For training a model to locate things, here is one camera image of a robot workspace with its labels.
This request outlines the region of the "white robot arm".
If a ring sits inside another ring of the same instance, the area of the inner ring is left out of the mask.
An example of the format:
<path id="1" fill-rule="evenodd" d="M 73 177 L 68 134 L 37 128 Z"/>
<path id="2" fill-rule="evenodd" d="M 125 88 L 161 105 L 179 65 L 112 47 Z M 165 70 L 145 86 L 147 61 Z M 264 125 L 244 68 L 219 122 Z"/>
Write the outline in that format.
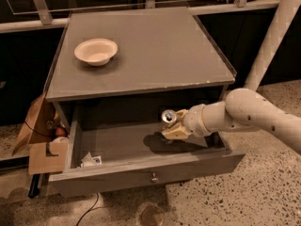
<path id="1" fill-rule="evenodd" d="M 161 118 L 162 135 L 167 140 L 259 128 L 301 153 L 301 119 L 251 89 L 235 89 L 223 101 L 210 105 L 195 105 L 177 112 L 166 110 Z"/>

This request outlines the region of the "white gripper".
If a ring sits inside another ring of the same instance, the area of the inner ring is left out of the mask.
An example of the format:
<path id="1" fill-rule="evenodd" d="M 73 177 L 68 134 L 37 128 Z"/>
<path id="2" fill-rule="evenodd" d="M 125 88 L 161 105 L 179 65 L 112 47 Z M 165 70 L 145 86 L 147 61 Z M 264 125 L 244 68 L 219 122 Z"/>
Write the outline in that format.
<path id="1" fill-rule="evenodd" d="M 202 111 L 204 105 L 195 105 L 189 110 L 182 109 L 176 112 L 177 120 L 182 121 L 162 131 L 168 140 L 187 139 L 189 136 L 206 137 L 208 130 L 203 122 Z"/>

